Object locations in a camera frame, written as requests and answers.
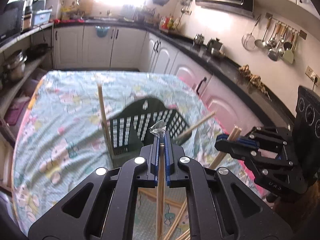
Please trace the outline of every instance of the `black countertop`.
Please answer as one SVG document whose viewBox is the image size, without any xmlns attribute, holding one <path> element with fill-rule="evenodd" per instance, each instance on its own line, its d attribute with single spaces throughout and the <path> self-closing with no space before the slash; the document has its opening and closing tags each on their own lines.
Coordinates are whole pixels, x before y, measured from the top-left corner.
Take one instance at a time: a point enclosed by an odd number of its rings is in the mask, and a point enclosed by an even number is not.
<svg viewBox="0 0 320 240">
<path fill-rule="evenodd" d="M 204 45 L 200 48 L 194 47 L 193 41 L 189 38 L 180 35 L 165 34 L 147 25 L 122 21 L 86 20 L 84 23 L 59 23 L 54 27 L 60 28 L 77 25 L 107 25 L 146 30 L 169 42 L 201 65 L 210 74 L 219 78 L 238 95 L 265 126 L 287 127 L 290 125 L 293 127 L 294 116 L 272 91 L 266 88 L 271 98 L 270 100 L 239 74 L 239 65 L 237 63 L 227 57 L 211 57 L 206 53 L 206 47 Z"/>
</svg>

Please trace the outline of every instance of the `wooden stick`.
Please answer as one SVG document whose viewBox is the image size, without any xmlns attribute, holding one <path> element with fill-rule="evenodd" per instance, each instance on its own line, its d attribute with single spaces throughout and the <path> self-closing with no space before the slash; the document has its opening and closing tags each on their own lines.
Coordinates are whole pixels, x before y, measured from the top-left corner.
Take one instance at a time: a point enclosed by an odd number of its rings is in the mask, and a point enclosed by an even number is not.
<svg viewBox="0 0 320 240">
<path fill-rule="evenodd" d="M 108 129 L 108 124 L 107 124 L 107 117 L 106 117 L 106 112 L 104 111 L 104 102 L 103 102 L 103 93 L 102 93 L 102 85 L 98 84 L 98 95 L 99 95 L 99 103 L 100 103 L 100 112 L 101 112 L 101 119 L 102 119 L 102 126 L 103 129 L 105 131 L 105 139 L 106 141 L 106 145 L 111 157 L 111 160 L 113 162 L 113 158 L 114 158 L 114 153 L 113 153 L 113 147 L 112 147 L 112 143 L 111 143 L 111 138 L 110 138 L 110 134 L 109 134 L 109 129 Z"/>
<path fill-rule="evenodd" d="M 213 117 L 216 114 L 215 111 L 213 111 L 211 114 L 207 115 L 206 117 L 204 117 L 203 119 L 201 119 L 199 122 L 197 122 L 194 125 L 191 125 L 189 127 L 189 129 L 185 130 L 183 133 L 179 134 L 174 141 L 180 140 L 181 138 L 183 138 L 184 136 L 188 135 L 189 133 L 191 133 L 195 128 L 197 128 L 198 126 L 200 126 L 201 124 L 203 124 L 204 122 L 208 121 L 211 117 Z"/>
<path fill-rule="evenodd" d="M 160 144 L 158 163 L 158 186 L 156 207 L 156 240 L 163 239 L 163 214 L 164 214 L 164 144 Z"/>
<path fill-rule="evenodd" d="M 165 235 L 164 239 L 163 240 L 169 240 L 170 237 L 172 236 L 172 234 L 174 233 L 174 230 L 176 229 L 176 227 L 178 226 L 179 224 L 179 221 L 184 213 L 184 211 L 186 210 L 186 207 L 187 207 L 187 198 L 184 200 L 183 204 L 182 204 L 182 207 L 178 213 L 178 215 L 176 216 L 172 226 L 170 227 L 168 233 Z"/>
<path fill-rule="evenodd" d="M 154 194 L 153 192 L 151 192 L 150 190 L 147 190 L 145 188 L 139 188 L 139 192 L 140 193 L 143 193 L 144 195 L 147 195 L 149 197 L 152 197 L 152 198 L 157 198 L 157 195 Z M 177 208 L 181 208 L 182 207 L 182 203 L 179 203 L 179 202 L 176 202 L 172 199 L 168 199 L 168 198 L 164 198 L 164 202 L 167 203 L 167 204 L 170 204 L 174 207 L 177 207 Z"/>
<path fill-rule="evenodd" d="M 233 128 L 233 130 L 231 131 L 231 133 L 228 136 L 228 141 L 235 141 L 238 139 L 240 133 L 241 133 L 241 128 L 235 126 Z M 217 166 L 220 164 L 220 162 L 222 162 L 223 158 L 226 156 L 227 154 L 224 152 L 218 152 L 218 155 L 215 157 L 215 159 L 212 161 L 212 163 L 209 165 L 209 169 L 211 170 L 215 170 L 217 168 Z"/>
<path fill-rule="evenodd" d="M 185 231 L 181 236 L 179 236 L 176 240 L 183 240 L 188 235 L 190 235 L 190 228 L 187 231 Z"/>
</svg>

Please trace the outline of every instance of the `microwave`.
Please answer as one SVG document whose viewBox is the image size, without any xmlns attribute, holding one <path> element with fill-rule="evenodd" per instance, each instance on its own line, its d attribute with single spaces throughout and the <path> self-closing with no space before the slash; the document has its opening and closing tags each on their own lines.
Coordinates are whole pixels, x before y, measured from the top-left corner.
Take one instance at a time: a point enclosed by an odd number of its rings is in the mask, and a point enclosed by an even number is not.
<svg viewBox="0 0 320 240">
<path fill-rule="evenodd" d="M 25 8 L 24 0 L 14 1 L 5 6 L 3 14 L 0 15 L 0 46 L 20 35 Z"/>
</svg>

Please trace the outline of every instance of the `bed sheet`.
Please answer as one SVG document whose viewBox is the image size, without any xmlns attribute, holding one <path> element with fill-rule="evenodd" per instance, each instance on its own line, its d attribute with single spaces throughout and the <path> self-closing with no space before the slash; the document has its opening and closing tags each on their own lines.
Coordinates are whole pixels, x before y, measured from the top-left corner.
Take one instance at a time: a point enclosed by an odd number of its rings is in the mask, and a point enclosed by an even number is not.
<svg viewBox="0 0 320 240">
<path fill-rule="evenodd" d="M 42 78 L 29 103 L 14 149 L 12 166 L 13 203 L 20 229 L 30 226 L 98 167 L 112 168 L 100 124 L 97 83 L 102 83 L 107 118 L 145 96 L 176 108 L 189 124 L 208 110 L 185 83 L 173 75 L 134 72 L 51 71 Z M 183 144 L 185 154 L 208 166 L 217 155 L 215 139 L 222 128 L 214 119 L 199 126 Z M 259 197 L 263 190 L 252 181 L 243 162 L 225 157 L 220 166 L 230 169 Z M 166 188 L 165 195 L 178 203 L 185 190 Z M 166 204 L 167 232 L 179 208 Z M 140 194 L 133 239 L 153 239 L 155 199 Z M 174 237 L 189 227 L 186 211 Z"/>
</svg>

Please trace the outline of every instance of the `stainless steel kettle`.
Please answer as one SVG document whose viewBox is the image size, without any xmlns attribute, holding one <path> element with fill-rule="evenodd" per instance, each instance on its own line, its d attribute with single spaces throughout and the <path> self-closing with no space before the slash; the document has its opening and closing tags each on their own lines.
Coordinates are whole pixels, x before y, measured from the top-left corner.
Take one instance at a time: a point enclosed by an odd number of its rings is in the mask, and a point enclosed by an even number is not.
<svg viewBox="0 0 320 240">
<path fill-rule="evenodd" d="M 196 36 L 193 38 L 193 45 L 201 46 L 204 42 L 204 36 L 202 34 L 196 34 Z"/>
</svg>

